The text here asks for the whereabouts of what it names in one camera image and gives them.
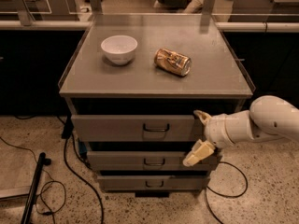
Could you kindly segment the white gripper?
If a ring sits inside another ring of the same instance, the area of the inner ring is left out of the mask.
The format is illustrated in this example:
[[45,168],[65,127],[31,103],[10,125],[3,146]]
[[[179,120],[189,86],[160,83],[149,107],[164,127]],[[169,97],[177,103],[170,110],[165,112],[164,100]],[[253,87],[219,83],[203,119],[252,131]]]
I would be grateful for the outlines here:
[[210,116],[207,112],[194,110],[193,114],[205,125],[204,135],[207,141],[199,139],[183,160],[186,167],[194,166],[199,161],[211,156],[216,147],[226,148],[233,144],[226,130],[226,115]]

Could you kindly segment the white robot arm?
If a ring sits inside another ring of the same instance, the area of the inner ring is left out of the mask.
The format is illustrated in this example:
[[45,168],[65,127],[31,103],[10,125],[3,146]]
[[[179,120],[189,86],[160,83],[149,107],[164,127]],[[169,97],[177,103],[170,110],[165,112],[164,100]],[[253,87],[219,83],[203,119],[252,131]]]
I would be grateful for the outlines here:
[[217,148],[240,142],[299,141],[299,109],[272,95],[255,99],[249,110],[234,114],[210,116],[195,110],[194,115],[204,126],[205,141],[198,139],[183,160],[186,167],[211,156]]

